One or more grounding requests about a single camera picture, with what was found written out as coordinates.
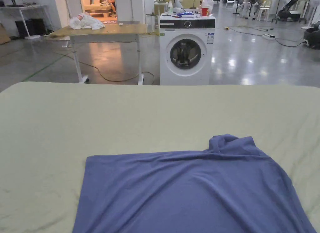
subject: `bottle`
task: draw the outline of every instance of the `bottle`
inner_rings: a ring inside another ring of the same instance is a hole
[[[169,12],[168,15],[173,15],[173,6],[171,1],[169,1],[168,12]]]

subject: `white plastic bag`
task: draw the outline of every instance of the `white plastic bag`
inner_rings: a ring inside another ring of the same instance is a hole
[[[105,25],[100,20],[97,20],[91,17],[90,15],[86,15],[84,13],[70,19],[69,26],[74,30],[79,30],[79,29],[98,30],[101,28],[105,28]]]
[[[213,0],[202,0],[201,7],[208,8],[208,13],[211,14],[213,9],[214,1]]]

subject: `black computer tower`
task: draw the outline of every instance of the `black computer tower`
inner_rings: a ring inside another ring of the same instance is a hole
[[[44,35],[47,33],[43,19],[28,19],[25,21],[26,21],[26,25],[30,35],[35,35],[35,34]],[[22,20],[16,21],[16,26],[17,26],[20,38],[24,38],[28,36],[28,33],[26,31],[26,28],[24,27],[24,23]]]

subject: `washing machine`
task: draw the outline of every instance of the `washing machine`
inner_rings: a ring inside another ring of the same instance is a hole
[[[215,17],[160,16],[160,85],[208,85]]]

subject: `power strip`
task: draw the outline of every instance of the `power strip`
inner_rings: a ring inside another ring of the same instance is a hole
[[[262,37],[265,38],[266,40],[275,40],[276,39],[276,37],[272,34],[264,34]]]

